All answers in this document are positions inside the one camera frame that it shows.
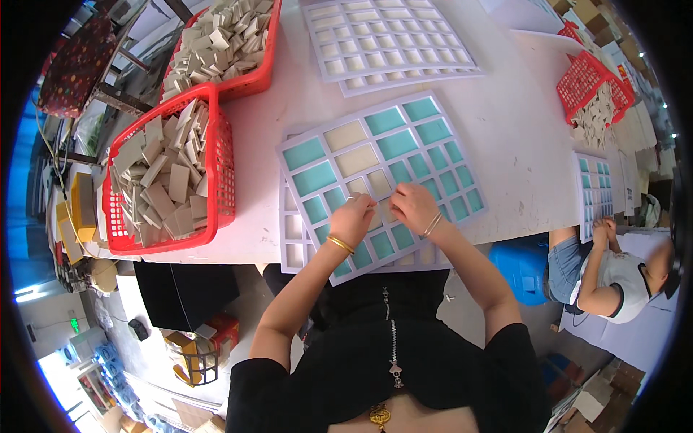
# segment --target woman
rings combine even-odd
[[[518,303],[426,188],[399,184],[390,210],[455,266],[484,311],[485,349],[436,320],[448,271],[366,274],[324,289],[375,205],[350,197],[332,215],[329,241],[267,307],[250,359],[231,370],[227,432],[543,431],[551,411]],[[271,288],[282,284],[276,269],[263,273]],[[323,289],[327,329],[289,374],[292,337]]]

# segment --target gold pendant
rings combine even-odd
[[[372,423],[378,424],[378,429],[385,433],[385,423],[389,421],[390,412],[385,409],[385,404],[371,408],[370,419]]]

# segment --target woman's left hand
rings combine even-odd
[[[330,218],[330,236],[356,248],[366,237],[368,226],[376,214],[375,200],[368,194],[354,193]]]

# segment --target silver bracelet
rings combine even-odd
[[[433,217],[433,221],[428,225],[428,228],[423,232],[423,237],[427,238],[430,236],[430,234],[433,232],[433,230],[436,228],[438,225],[438,222],[440,219],[443,217],[443,214],[438,212],[435,217]]]

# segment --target white t-shirt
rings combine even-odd
[[[580,293],[582,275],[585,273],[589,256],[582,263],[580,269],[580,281],[575,285],[570,295],[570,303],[574,304]],[[599,264],[599,274],[597,275],[597,287],[614,285],[623,290],[623,297],[618,311],[614,317],[601,316],[615,324],[624,324],[635,319],[640,311],[647,305],[651,295],[645,277],[640,271],[641,264],[644,263],[640,257],[622,252],[616,254],[607,249],[602,256]]]

